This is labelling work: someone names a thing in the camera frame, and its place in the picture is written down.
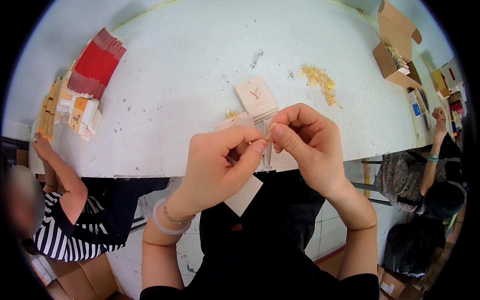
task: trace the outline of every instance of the black bag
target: black bag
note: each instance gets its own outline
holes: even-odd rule
[[[436,247],[445,245],[442,220],[415,216],[408,224],[397,224],[388,232],[385,267],[409,277],[422,277],[430,268]]]

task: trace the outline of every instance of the striped shirt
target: striped shirt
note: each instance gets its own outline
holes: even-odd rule
[[[75,225],[63,212],[60,205],[62,193],[45,194],[45,214],[42,225],[32,239],[44,255],[65,262],[78,261],[99,256],[125,246],[119,238],[108,235],[101,223],[100,203],[87,197],[85,207]]]

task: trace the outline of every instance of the table surface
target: table surface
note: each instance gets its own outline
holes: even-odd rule
[[[90,141],[64,125],[58,132],[57,152],[80,176],[183,176],[190,137],[212,132],[227,110],[241,111],[233,85],[255,76],[280,108],[302,102],[332,119],[345,161],[432,142],[406,90],[383,79],[372,55],[380,42],[374,26],[351,8],[317,0],[183,0],[113,34],[127,52],[101,99],[98,132]],[[440,101],[426,66],[418,53],[413,60],[433,109]],[[297,75],[302,63],[326,70],[343,109],[329,107],[320,88]]]

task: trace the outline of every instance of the floral shirt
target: floral shirt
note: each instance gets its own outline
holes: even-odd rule
[[[441,159],[437,163],[435,180],[438,182],[446,181],[445,164],[446,159]],[[422,199],[420,184],[425,166],[424,162],[417,161],[407,151],[387,154],[373,184],[392,204],[396,204],[405,211],[413,212],[416,206],[397,202],[397,198],[403,197],[412,201]],[[421,215],[424,212],[425,207],[422,205],[417,213]]]

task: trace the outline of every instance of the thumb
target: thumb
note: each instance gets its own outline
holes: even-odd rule
[[[305,144],[300,136],[285,124],[270,124],[270,132],[277,145],[290,153],[297,162],[308,157],[310,146]]]
[[[258,140],[248,145],[238,162],[225,174],[224,178],[234,184],[241,184],[240,187],[242,187],[258,168],[266,145],[265,140]]]

